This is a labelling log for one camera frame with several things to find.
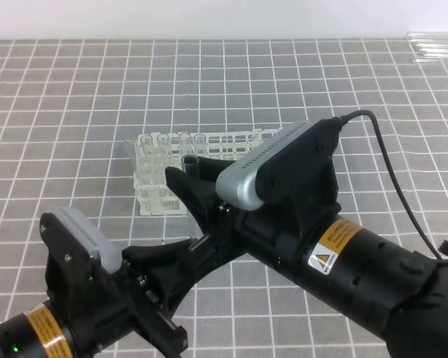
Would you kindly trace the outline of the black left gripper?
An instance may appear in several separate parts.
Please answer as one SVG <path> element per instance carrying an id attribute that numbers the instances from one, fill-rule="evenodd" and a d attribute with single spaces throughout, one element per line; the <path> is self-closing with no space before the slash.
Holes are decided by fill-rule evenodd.
<path id="1" fill-rule="evenodd" d="M 133 268 L 151 268 L 149 285 L 163 314 L 145 293 L 141 274 L 123 261 L 117 271 L 108 273 L 57 214 L 42 214 L 40 235 L 49 251 L 45 273 L 49 306 L 65 327 L 74 357 L 94 357 L 132 331 L 165 357 L 181 356 L 188 347 L 187 331 L 170 318 L 196 283 L 243 255 L 176 256 L 190 247 L 192 239 L 125 248 L 122 258 Z"/>

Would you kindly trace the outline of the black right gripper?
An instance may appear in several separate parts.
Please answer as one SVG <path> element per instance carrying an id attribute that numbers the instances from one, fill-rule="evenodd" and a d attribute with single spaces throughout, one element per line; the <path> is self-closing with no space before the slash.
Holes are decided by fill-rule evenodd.
<path id="1" fill-rule="evenodd" d="M 315 231 L 335 217 L 337 180 L 332 155 L 339 119 L 322 119 L 267 161 L 256 181 L 264 204 L 253 211 L 233 207 L 217 194 L 216 182 L 234 160 L 191 156 L 189 172 L 165 169 L 167 186 L 203 232 L 191 254 L 249 252 L 290 271 Z"/>

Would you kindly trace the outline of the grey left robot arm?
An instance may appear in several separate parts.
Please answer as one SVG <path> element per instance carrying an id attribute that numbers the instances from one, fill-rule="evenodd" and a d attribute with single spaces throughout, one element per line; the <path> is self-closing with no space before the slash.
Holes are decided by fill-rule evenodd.
<path id="1" fill-rule="evenodd" d="M 243 253 L 227 233 L 119 249 L 80 211 L 40 218 L 48 298 L 0 324 L 0 357 L 94 357 L 136 333 L 165 357 L 188 347 L 172 317 L 203 277 Z"/>

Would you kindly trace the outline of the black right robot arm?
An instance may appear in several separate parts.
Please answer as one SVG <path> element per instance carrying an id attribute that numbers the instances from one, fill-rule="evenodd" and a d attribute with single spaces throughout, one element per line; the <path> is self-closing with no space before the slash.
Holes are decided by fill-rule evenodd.
<path id="1" fill-rule="evenodd" d="M 332 155 L 345 119 L 283 128 L 236 161 L 165 171 L 203 237 L 184 258 L 248 253 L 384 340 L 392 357 L 448 357 L 446 258 L 408 251 L 340 215 Z"/>

